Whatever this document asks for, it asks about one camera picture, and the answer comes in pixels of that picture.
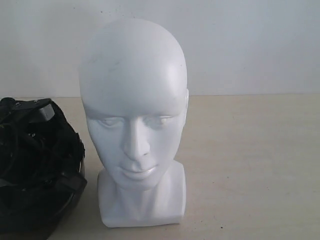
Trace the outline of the black helmet with tinted visor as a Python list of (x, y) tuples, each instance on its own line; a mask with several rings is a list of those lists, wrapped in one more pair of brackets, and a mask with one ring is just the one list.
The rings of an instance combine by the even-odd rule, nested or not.
[(0, 101), (0, 237), (46, 240), (87, 185), (85, 147), (51, 99)]

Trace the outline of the white mannequin head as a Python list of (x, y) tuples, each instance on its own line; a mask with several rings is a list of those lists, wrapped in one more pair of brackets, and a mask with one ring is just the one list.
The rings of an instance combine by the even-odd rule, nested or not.
[(102, 170), (98, 206), (109, 228), (178, 224), (186, 174), (175, 160), (189, 90), (183, 50), (164, 27), (125, 18), (88, 43), (78, 78)]

